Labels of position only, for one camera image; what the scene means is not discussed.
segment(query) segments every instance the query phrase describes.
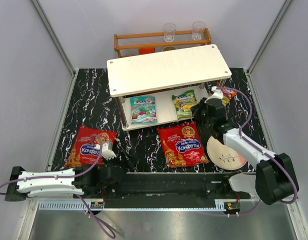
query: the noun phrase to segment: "orange object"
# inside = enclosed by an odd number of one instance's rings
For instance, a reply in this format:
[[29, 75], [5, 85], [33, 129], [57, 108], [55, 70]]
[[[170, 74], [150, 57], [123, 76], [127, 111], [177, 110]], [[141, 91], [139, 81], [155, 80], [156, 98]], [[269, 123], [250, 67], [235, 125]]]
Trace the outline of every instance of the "orange object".
[[142, 54], [152, 54], [155, 52], [155, 48], [154, 47], [141, 47], [140, 49], [138, 49], [138, 52], [140, 55]]

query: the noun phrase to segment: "black marble surface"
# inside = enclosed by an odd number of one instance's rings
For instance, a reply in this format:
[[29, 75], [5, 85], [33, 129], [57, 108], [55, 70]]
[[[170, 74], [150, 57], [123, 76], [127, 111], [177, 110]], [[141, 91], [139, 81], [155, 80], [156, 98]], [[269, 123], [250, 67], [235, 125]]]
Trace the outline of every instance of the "black marble surface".
[[[231, 72], [232, 78], [228, 79], [225, 85], [241, 90], [252, 100], [243, 69], [231, 68]], [[208, 82], [207, 90], [209, 91], [215, 84], [216, 81]], [[243, 131], [254, 141], [266, 147], [253, 102], [252, 105], [252, 120]], [[227, 118], [240, 126], [246, 121], [248, 111], [246, 100], [237, 94], [227, 105]], [[52, 171], [63, 168], [75, 143], [78, 130], [84, 124], [93, 129], [116, 131], [117, 147], [136, 156], [134, 165], [137, 172], [223, 172], [224, 170], [218, 168], [212, 162], [183, 168], [170, 168], [166, 165], [157, 128], [176, 126], [182, 122], [123, 132], [116, 102], [109, 95], [107, 70], [80, 69], [64, 120]], [[210, 132], [208, 127], [202, 123], [197, 124], [197, 128], [206, 152]], [[250, 172], [253, 171], [253, 168], [246, 164], [241, 170]]]

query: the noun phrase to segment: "green snack bag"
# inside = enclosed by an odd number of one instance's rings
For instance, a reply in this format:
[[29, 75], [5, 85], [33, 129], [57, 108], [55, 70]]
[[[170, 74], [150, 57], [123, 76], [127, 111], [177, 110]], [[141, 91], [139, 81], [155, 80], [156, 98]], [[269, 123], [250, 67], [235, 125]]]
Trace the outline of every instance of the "green snack bag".
[[188, 90], [181, 95], [172, 96], [176, 107], [177, 119], [187, 119], [192, 117], [190, 108], [197, 104], [194, 90]]

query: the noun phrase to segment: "cable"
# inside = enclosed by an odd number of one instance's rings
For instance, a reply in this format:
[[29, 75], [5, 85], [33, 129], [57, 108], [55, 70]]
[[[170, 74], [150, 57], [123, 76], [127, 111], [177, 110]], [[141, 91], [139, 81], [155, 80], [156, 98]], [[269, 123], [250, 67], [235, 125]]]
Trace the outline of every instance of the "cable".
[[236, 202], [234, 202], [234, 203], [238, 203], [239, 200], [240, 200], [240, 192], [238, 192], [238, 194], [237, 194], [237, 200], [236, 200]]
[[[96, 223], [98, 224], [98, 226], [102, 229], [102, 231], [111, 239], [114, 239], [116, 237], [116, 234], [113, 231], [113, 227], [110, 226], [108, 223], [106, 223], [105, 221], [101, 220], [100, 218], [96, 217], [93, 214], [93, 211], [89, 208], [88, 204], [86, 203], [86, 201], [78, 194], [76, 194], [76, 196], [78, 198], [80, 198], [80, 200], [84, 203], [84, 205], [86, 206], [86, 208], [88, 209], [88, 212], [90, 213], [90, 215], [93, 217], [93, 219], [96, 221]], [[104, 229], [104, 227], [102, 226], [102, 224], [111, 232], [112, 235], [110, 235], [110, 233]]]
[[[102, 144], [102, 140], [100, 139], [100, 137], [96, 134], [92, 134], [90, 136], [90, 142], [93, 146], [96, 146], [93, 142], [93, 137], [96, 137], [98, 140], [99, 140], [99, 144], [100, 144], [100, 149], [99, 149], [99, 154], [95, 160], [95, 162], [89, 167], [87, 168], [85, 171], [79, 173], [79, 174], [76, 174], [76, 175], [72, 175], [72, 176], [59, 176], [59, 175], [56, 175], [56, 176], [31, 176], [31, 177], [27, 177], [27, 178], [20, 178], [20, 179], [15, 179], [15, 180], [11, 180], [11, 181], [8, 181], [8, 182], [5, 182], [3, 184], [0, 185], [0, 189], [3, 188], [4, 186], [6, 185], [9, 185], [9, 184], [13, 184], [13, 183], [17, 183], [17, 182], [21, 182], [21, 181], [27, 181], [27, 180], [32, 180], [32, 179], [55, 179], [55, 178], [59, 178], [59, 179], [68, 179], [68, 178], [77, 178], [77, 177], [80, 177], [84, 174], [86, 174], [87, 172], [89, 172], [99, 161], [99, 159], [101, 158], [102, 156], [102, 150], [103, 150], [103, 144]], [[5, 192], [0, 192], [0, 195], [6, 195]], [[104, 231], [104, 233], [110, 237], [111, 239], [114, 239], [116, 237], [115, 233], [113, 232], [113, 228], [108, 224], [106, 223], [105, 221], [99, 219], [98, 217], [96, 217], [93, 212], [91, 211], [91, 209], [89, 208], [88, 204], [86, 203], [86, 201], [78, 194], [75, 194], [83, 203], [84, 205], [87, 207], [90, 215], [94, 218], [94, 220], [97, 222], [97, 224], [100, 226], [100, 228], [102, 229], [102, 231]], [[102, 224], [112, 233], [112, 235], [110, 235], [108, 233], [107, 230], [104, 229], [104, 227], [102, 226]]]
[[[242, 96], [246, 99], [246, 101], [247, 101], [247, 103], [249, 105], [249, 115], [248, 115], [248, 118], [247, 118], [246, 122], [244, 122], [243, 125], [240, 127], [238, 133], [239, 133], [240, 137], [243, 140], [245, 140], [245, 142], [250, 144], [252, 147], [254, 147], [259, 152], [262, 152], [263, 149], [259, 148], [257, 145], [255, 145], [253, 142], [251, 142], [248, 138], [246, 138], [243, 135], [243, 128], [248, 124], [248, 122], [252, 118], [252, 103], [250, 102], [248, 97], [244, 93], [242, 93], [240, 90], [237, 90], [237, 89], [234, 89], [234, 88], [230, 88], [230, 87], [217, 87], [216, 89], [218, 89], [218, 90], [222, 90], [222, 89], [224, 89], [224, 90], [232, 90], [232, 91], [235, 91], [235, 92], [238, 92], [238, 93], [242, 94]], [[288, 172], [283, 168], [283, 166], [281, 164], [279, 164], [279, 162], [275, 158], [273, 158], [271, 155], [269, 155], [266, 152], [264, 153], [264, 155], [266, 157], [268, 157], [269, 159], [271, 159], [278, 166], [278, 168], [285, 174], [285, 176], [287, 177], [288, 181], [290, 182], [290, 184], [293, 187], [293, 193], [294, 193], [293, 199], [291, 201], [283, 201], [283, 200], [281, 200], [281, 202], [285, 203], [285, 204], [292, 204], [292, 203], [294, 203], [297, 200], [297, 187], [296, 187], [293, 179], [291, 178], [291, 176], [288, 174]]]
[[[25, 178], [20, 178], [20, 179], [15, 179], [15, 180], [11, 180], [11, 181], [8, 181], [8, 182], [5, 182], [3, 184], [0, 185], [0, 189], [6, 185], [9, 185], [9, 184], [13, 184], [13, 183], [17, 183], [17, 182], [21, 182], [21, 181], [27, 181], [27, 180], [32, 180], [32, 179], [69, 179], [69, 178], [77, 178], [77, 177], [80, 177], [84, 174], [86, 174], [87, 172], [89, 172], [99, 161], [100, 157], [102, 156], [102, 150], [103, 150], [103, 144], [102, 144], [102, 141], [100, 139], [100, 137], [96, 134], [92, 134], [90, 136], [90, 142], [93, 146], [95, 146], [94, 142], [93, 142], [93, 137], [96, 137], [98, 138], [99, 140], [99, 143], [100, 143], [100, 149], [99, 149], [99, 154], [97, 156], [97, 159], [95, 160], [95, 162], [88, 168], [86, 169], [85, 171], [79, 173], [79, 174], [76, 174], [76, 175], [71, 175], [71, 176], [31, 176], [31, 177], [27, 177], [26, 179]], [[0, 195], [6, 195], [5, 192], [0, 192]]]
[[258, 202], [256, 203], [256, 205], [251, 210], [248, 210], [246, 212], [243, 212], [243, 213], [240, 213], [240, 214], [237, 214], [237, 215], [234, 215], [234, 214], [232, 214], [232, 215], [230, 215], [230, 214], [228, 214], [228, 215], [224, 215], [224, 214], [218, 215], [218, 214], [213, 214], [213, 213], [209, 213], [209, 212], [202, 212], [202, 213], [205, 214], [205, 215], [210, 215], [210, 216], [214, 216], [214, 217], [228, 217], [228, 218], [246, 216], [246, 215], [254, 212], [260, 206], [260, 203], [261, 203], [261, 200], [259, 199]]
[[102, 192], [102, 196], [103, 196], [103, 209], [104, 209], [104, 206], [105, 206], [106, 190], [105, 190], [105, 189], [102, 189], [101, 192]]

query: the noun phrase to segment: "metal floor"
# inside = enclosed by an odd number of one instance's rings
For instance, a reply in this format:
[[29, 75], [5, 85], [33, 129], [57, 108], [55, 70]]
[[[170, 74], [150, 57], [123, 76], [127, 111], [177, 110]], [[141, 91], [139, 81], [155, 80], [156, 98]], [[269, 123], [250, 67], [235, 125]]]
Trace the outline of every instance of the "metal floor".
[[[242, 211], [252, 208], [242, 203]], [[261, 204], [247, 216], [202, 212], [104, 211], [97, 215], [116, 229], [117, 240], [295, 240], [287, 207]], [[39, 210], [30, 240], [107, 240], [92, 218], [79, 211]]]

